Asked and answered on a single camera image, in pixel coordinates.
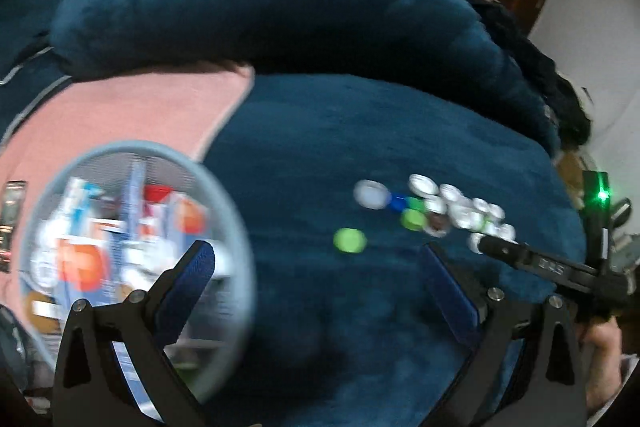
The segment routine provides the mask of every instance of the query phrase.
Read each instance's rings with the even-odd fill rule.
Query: pink cloth
[[[0,302],[23,323],[18,289],[22,232],[47,184],[78,156],[118,140],[149,140],[201,161],[253,86],[254,70],[199,63],[73,84],[36,111],[0,155],[0,183],[27,182]]]

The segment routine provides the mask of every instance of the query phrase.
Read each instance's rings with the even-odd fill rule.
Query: human hand
[[[605,323],[577,325],[576,331],[583,344],[595,347],[586,384],[587,409],[593,412],[606,404],[622,385],[622,331],[615,317]]]

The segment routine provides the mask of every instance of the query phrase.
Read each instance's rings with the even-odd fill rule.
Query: blue gripper pad
[[[480,312],[457,282],[453,267],[447,266],[429,245],[424,245],[419,258],[427,288],[454,337],[460,344],[475,349],[481,338]]]
[[[213,275],[216,265],[213,247],[206,241],[196,241],[194,245],[196,243],[199,244],[198,251],[189,264],[184,266],[154,316],[154,340],[161,348],[175,344],[178,340],[193,307]],[[174,269],[179,269],[180,264],[178,263]]]

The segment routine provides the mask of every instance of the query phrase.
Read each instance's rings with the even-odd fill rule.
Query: white wall
[[[531,41],[595,104],[588,150],[640,232],[640,0],[547,0]]]

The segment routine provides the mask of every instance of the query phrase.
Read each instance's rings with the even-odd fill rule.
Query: screw
[[[549,297],[549,304],[551,304],[551,306],[556,310],[559,310],[560,308],[562,308],[562,299],[557,295],[551,295]]]
[[[137,304],[138,302],[142,302],[146,297],[146,292],[144,290],[133,290],[129,294],[129,302],[133,304]]]
[[[500,302],[504,299],[504,292],[500,288],[489,288],[486,293],[492,301]]]
[[[73,309],[73,311],[75,312],[81,312],[86,308],[87,304],[89,304],[87,299],[78,299],[76,302],[74,302],[74,305],[71,306],[71,309]]]

